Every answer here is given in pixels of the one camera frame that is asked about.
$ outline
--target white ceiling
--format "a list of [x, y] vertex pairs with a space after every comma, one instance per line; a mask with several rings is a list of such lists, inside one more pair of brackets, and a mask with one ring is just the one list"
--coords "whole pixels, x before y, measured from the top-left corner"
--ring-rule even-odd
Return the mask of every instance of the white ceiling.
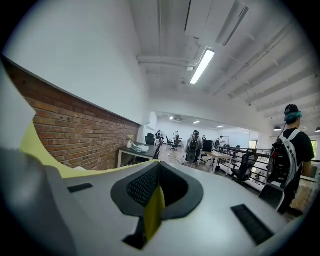
[[225, 123], [215, 122], [215, 121], [211, 121], [211, 120], [206, 120], [206, 119], [202, 119], [202, 118], [196, 118], [196, 117], [186, 116], [186, 115], [181, 115], [181, 114], [178, 115], [178, 114], [174, 114], [174, 113], [156, 112], [156, 115], [158, 116], [158, 118], [166, 120], [166, 121], [178, 122], [177, 120], [181, 120], [181, 121], [179, 121], [179, 123], [187, 125], [187, 126], [201, 127], [204, 129], [215, 130], [215, 131], [223, 131], [223, 130], [227, 130], [227, 129], [237, 128], [235, 126], [228, 125]]
[[[283, 124], [286, 105], [297, 104], [302, 124], [313, 135], [320, 125], [316, 54], [295, 20], [270, 2], [129, 0], [141, 46], [137, 59], [152, 92], [197, 90], [212, 100], [250, 103], [272, 125]], [[228, 30], [228, 19], [235, 18], [232, 10], [240, 3], [249, 10], [228, 44], [221, 46], [220, 35]], [[187, 67], [199, 61], [205, 48], [215, 56], [192, 85], [195, 71]]]

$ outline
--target floor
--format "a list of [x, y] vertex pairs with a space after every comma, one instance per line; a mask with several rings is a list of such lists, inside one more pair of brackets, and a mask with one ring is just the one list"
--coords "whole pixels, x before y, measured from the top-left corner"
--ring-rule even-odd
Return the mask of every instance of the floor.
[[[182, 147], [178, 147], [177, 151], [173, 151], [170, 150], [170, 147], [166, 144], [161, 146], [160, 149], [160, 153], [159, 153], [159, 160], [160, 161], [165, 161], [165, 162], [169, 162], [169, 163], [173, 163], [173, 164], [179, 164], [179, 165], [183, 165], [185, 164], [185, 158], [186, 157], [186, 153], [185, 153], [185, 149]], [[208, 161], [208, 159], [210, 159], [209, 156], [207, 157], [203, 157], [203, 160], [206, 161], [206, 163], [204, 164], [203, 162], [200, 163], [200, 165], [197, 165], [196, 163], [187, 163], [187, 166], [197, 169], [197, 170], [201, 170], [203, 172], [211, 172], [213, 167], [211, 166], [211, 161]], [[222, 170], [220, 171], [216, 171], [215, 175], [219, 175], [222, 177], [225, 177], [226, 179], [231, 179], [231, 176], [228, 175], [226, 176], [226, 173]], [[253, 194], [255, 194], [256, 196], [259, 195], [259, 191], [253, 189], [251, 186], [249, 185], [245, 185], [243, 183], [240, 183], [242, 186], [244, 186], [247, 190], [251, 191]], [[283, 217], [288, 221], [292, 221], [294, 220], [296, 217], [298, 217], [299, 215], [297, 215], [296, 213], [292, 213], [291, 209], [289, 209], [284, 215]]]

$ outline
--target ceiling light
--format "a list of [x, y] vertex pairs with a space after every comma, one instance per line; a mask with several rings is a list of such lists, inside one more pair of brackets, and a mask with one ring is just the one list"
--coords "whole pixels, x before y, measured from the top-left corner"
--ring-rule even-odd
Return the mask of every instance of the ceiling light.
[[206, 70], [207, 66], [209, 65], [211, 59], [215, 56], [215, 52], [212, 50], [206, 50], [204, 53], [204, 56], [202, 58], [202, 60], [200, 61], [200, 64], [198, 66], [198, 68], [196, 69], [190, 84], [195, 85], [199, 78], [201, 77], [201, 75], [203, 74], [203, 72]]
[[281, 131], [281, 127], [279, 126], [279, 125], [277, 125], [276, 127], [274, 127], [274, 129], [273, 129], [275, 132], [277, 132], [277, 131]]

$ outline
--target railing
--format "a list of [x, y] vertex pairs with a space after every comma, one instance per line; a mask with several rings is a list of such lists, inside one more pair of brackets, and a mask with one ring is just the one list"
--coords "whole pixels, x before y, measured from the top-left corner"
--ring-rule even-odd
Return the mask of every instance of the railing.
[[[230, 168], [235, 170], [236, 168], [239, 168], [242, 163], [242, 157], [247, 153], [247, 150], [254, 150], [256, 153], [255, 155], [258, 156], [258, 160], [254, 164], [254, 167], [252, 168], [251, 176], [249, 178], [250, 182], [256, 182], [259, 183], [261, 186], [266, 185], [267, 181], [267, 167], [269, 163], [269, 157], [271, 153], [271, 149], [252, 149], [252, 148], [238, 148], [238, 147], [219, 147], [219, 152], [226, 154], [228, 156], [232, 156], [231, 166]], [[228, 160], [219, 159], [218, 164], [223, 165], [228, 168]]]

